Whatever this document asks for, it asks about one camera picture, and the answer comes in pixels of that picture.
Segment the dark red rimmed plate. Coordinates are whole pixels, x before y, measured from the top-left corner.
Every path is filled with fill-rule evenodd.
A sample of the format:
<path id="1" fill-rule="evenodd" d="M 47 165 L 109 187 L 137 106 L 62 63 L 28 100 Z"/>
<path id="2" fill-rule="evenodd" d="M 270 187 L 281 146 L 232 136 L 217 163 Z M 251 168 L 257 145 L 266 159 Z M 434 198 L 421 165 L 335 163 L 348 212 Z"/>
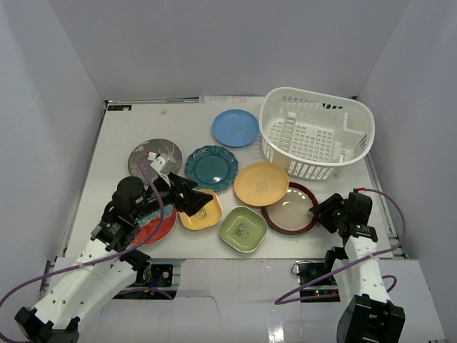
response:
<path id="1" fill-rule="evenodd" d="M 318 200 L 305 186 L 289 182 L 284 196 L 276 203 L 261 208 L 268 225 L 280 234 L 297 236 L 312 230 L 317 217 L 310 209 L 318 206 Z"/>

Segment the grey reindeer plate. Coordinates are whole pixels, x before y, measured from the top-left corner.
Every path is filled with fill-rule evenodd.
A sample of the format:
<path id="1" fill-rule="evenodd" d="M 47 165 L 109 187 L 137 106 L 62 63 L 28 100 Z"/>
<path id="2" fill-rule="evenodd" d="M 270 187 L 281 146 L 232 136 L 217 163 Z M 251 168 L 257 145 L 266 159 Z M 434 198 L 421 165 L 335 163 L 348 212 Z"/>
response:
<path id="1" fill-rule="evenodd" d="M 175 174 L 179 172 L 182 163 L 182 154 L 179 147 L 167 139 L 150 139 L 139 144 L 129 155 L 128 170 L 131 176 L 138 177 L 144 185 L 148 185 L 148 181 L 142 174 L 138 162 L 141 162 L 141 167 L 146 171 L 147 176 L 151 181 L 157 178 L 157 173 L 152 169 L 150 164 L 152 161 L 147 159 L 149 153 L 166 154 L 174 159 L 176 164 L 171 171 Z"/>

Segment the white plastic dish bin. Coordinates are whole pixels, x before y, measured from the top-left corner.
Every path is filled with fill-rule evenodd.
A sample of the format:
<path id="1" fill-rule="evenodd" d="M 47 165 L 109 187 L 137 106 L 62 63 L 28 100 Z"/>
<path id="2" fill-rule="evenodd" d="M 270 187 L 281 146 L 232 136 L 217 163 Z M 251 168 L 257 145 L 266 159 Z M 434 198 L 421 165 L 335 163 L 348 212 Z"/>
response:
<path id="1" fill-rule="evenodd" d="M 326 181 L 364 159 L 375 137 L 366 105 L 292 87 L 266 95 L 258 125 L 266 159 L 309 181 Z"/>

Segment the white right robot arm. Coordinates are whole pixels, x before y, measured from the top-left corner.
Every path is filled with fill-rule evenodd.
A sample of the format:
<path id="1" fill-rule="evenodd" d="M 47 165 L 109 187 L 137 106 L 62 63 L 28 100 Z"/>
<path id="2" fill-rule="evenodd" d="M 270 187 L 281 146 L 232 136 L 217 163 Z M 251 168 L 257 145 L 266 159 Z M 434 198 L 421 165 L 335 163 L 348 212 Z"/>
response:
<path id="1" fill-rule="evenodd" d="M 338 321 L 337 342 L 398 342 L 406 320 L 402 307 L 391 301 L 381 276 L 378 235 L 368 225 L 373 201 L 358 189 L 344 199 L 333 194 L 309 209 L 317 222 L 342 238 L 342 247 L 326 252 L 323 278 L 337 285 L 346 305 Z"/>

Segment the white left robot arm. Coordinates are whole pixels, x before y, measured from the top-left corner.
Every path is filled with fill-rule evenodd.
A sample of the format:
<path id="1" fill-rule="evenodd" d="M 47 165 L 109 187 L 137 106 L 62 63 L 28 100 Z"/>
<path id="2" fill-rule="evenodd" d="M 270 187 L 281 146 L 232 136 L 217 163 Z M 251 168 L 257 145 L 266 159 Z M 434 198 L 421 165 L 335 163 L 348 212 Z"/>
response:
<path id="1" fill-rule="evenodd" d="M 80 329 L 127 286 L 147 283 L 151 258 L 134 243 L 140 220 L 167 205 L 192 216 L 213 197 L 196 182 L 173 173 L 148 187 L 138 177 L 122 179 L 79 258 L 34 306 L 14 319 L 30 342 L 77 342 Z"/>

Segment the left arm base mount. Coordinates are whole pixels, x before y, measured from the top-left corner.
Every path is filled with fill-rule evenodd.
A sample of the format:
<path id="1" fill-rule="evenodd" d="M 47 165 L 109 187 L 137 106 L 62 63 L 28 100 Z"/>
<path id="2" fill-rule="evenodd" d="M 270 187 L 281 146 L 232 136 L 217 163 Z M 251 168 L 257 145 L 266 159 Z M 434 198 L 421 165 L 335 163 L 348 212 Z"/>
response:
<path id="1" fill-rule="evenodd" d="M 179 285 L 179 268 L 172 264 L 152 264 L 141 279 L 119 292 L 115 299 L 173 300 Z"/>

